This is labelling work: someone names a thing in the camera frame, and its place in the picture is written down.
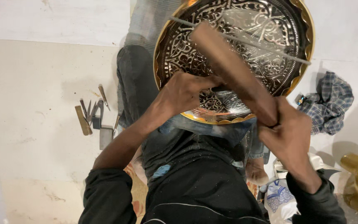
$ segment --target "plaid shirt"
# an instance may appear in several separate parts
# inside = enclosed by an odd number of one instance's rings
[[[311,134],[339,132],[353,99],[351,86],[335,73],[326,72],[317,85],[317,93],[308,95],[300,108],[312,119]]]

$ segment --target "brass tray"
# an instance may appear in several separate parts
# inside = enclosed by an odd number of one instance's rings
[[[233,13],[238,10],[249,12],[249,16]],[[190,0],[173,16],[195,24],[208,20],[222,33],[242,36],[308,61],[313,54],[313,21],[299,0]],[[208,60],[192,46],[192,30],[174,21],[165,24],[154,52],[158,89],[177,70],[200,76],[214,73]],[[290,94],[306,71],[305,64],[236,41],[229,43],[273,96]],[[200,107],[182,115],[208,124],[230,124],[254,117],[232,91],[201,93]]]

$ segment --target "man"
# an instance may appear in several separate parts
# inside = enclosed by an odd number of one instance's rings
[[[140,46],[117,56],[124,114],[129,127],[96,158],[86,179],[85,209],[79,223],[135,223],[131,178],[122,170],[142,145],[148,179],[142,223],[266,223],[255,198],[231,165],[227,141],[159,127],[171,117],[199,106],[203,89],[221,84],[216,77],[176,73],[158,93],[152,58]],[[333,185],[313,170],[307,151],[310,118],[277,98],[279,125],[259,125],[259,138],[289,171],[287,183],[301,215],[293,223],[346,223]]]

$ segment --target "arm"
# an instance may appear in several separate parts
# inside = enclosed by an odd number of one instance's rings
[[[79,223],[135,223],[132,179],[122,169],[153,130],[172,116],[199,106],[200,91],[220,83],[217,77],[203,78],[177,72],[146,112],[96,158],[86,179],[85,208]]]
[[[152,131],[171,117],[200,106],[200,91],[219,84],[219,77],[204,78],[176,72],[146,112],[100,153],[93,169],[124,169]]]
[[[293,223],[346,223],[345,214],[333,195],[334,186],[310,164],[311,119],[278,97],[279,125],[259,124],[259,138],[288,170],[287,184],[301,215]]]

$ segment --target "silver floral engraving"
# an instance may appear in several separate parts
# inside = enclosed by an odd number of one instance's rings
[[[192,6],[189,10],[192,12],[182,14],[181,19],[195,24],[208,20],[212,27],[222,33],[299,57],[301,49],[296,23],[286,6],[278,0],[212,0],[207,4]],[[167,33],[160,52],[162,61],[158,75],[161,77],[161,87],[178,70],[200,76],[214,75],[207,58],[191,44],[192,30],[186,25],[174,23]],[[227,41],[232,51],[250,65],[255,76],[272,95],[280,95],[288,87],[293,74],[299,72],[296,62],[291,59],[237,41]],[[250,113],[232,91],[201,93],[200,104],[201,109],[214,112],[216,120]],[[202,116],[199,109],[193,112]]]

